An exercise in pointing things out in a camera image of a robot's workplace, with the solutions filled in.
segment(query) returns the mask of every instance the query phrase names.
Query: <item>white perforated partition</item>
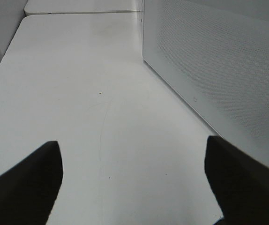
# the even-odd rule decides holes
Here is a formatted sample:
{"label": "white perforated partition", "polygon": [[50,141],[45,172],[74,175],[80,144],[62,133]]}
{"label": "white perforated partition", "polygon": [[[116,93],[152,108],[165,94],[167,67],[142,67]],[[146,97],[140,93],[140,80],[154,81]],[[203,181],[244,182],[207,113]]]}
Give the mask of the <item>white perforated partition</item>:
{"label": "white perforated partition", "polygon": [[145,0],[143,56],[220,135],[269,166],[269,1]]}

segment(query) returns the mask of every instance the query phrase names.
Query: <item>table surface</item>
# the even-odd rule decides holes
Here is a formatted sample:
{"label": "table surface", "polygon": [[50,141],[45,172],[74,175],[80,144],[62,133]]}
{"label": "table surface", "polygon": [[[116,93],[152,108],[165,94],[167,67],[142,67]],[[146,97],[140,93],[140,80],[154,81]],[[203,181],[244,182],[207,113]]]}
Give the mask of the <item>table surface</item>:
{"label": "table surface", "polygon": [[26,15],[129,12],[141,8],[142,0],[28,0]]}
{"label": "table surface", "polygon": [[59,141],[49,225],[209,225],[213,132],[142,60],[137,13],[32,15],[0,64],[0,174]]}

